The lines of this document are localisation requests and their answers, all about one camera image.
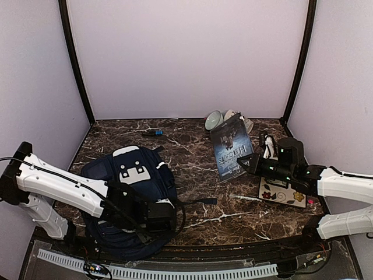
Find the navy blue student backpack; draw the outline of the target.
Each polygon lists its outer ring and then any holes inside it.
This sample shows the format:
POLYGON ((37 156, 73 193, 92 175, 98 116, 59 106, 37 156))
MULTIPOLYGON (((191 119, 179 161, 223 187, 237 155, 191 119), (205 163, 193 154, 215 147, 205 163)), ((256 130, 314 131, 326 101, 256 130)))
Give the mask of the navy blue student backpack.
POLYGON ((108 199, 116 206, 123 191, 152 201, 168 198, 176 206, 175 230, 158 233, 149 233, 137 224, 135 230, 121 229, 117 224, 118 213, 112 208, 103 210, 99 218, 82 212, 86 234, 111 254, 129 257, 131 261, 149 257, 184 229, 187 203, 178 199, 174 175, 160 157, 160 151, 162 147, 149 149, 127 146, 98 158, 81 169, 81 176, 104 180, 110 184, 108 199))

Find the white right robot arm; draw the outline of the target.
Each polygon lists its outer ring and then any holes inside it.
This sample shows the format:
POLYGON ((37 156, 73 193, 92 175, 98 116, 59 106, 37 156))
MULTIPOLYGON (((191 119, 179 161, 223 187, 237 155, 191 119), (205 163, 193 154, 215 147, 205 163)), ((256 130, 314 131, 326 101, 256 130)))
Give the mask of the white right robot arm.
POLYGON ((297 241, 298 249, 310 253, 321 240, 365 233, 372 236, 372 176, 346 173, 333 166, 308 164, 304 144, 287 137, 278 140, 277 158, 252 153, 237 159, 249 174, 286 183, 302 195, 341 198, 365 203, 367 207, 340 214, 313 216, 297 241))

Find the dark blue paperback book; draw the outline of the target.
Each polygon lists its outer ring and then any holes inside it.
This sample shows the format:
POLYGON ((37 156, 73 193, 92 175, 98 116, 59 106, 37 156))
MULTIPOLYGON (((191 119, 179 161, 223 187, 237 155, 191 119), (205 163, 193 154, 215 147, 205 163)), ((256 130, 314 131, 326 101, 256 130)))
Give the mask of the dark blue paperback book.
POLYGON ((254 150, 243 116, 234 114, 212 129, 210 138, 220 181, 224 183, 244 174, 245 169, 237 159, 252 154, 254 150))

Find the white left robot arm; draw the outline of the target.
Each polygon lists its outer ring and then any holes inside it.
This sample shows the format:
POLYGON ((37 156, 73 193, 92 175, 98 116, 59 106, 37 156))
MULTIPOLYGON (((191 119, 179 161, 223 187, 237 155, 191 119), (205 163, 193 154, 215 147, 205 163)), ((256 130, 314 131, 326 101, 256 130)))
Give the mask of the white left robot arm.
POLYGON ((67 223, 52 209, 43 210, 42 197, 71 205, 95 222, 135 233, 143 242, 176 230, 174 177, 158 149, 126 146, 89 163, 80 175, 41 160, 28 142, 6 161, 1 199, 32 207, 32 217, 69 254, 78 254, 82 241, 67 232, 67 223))

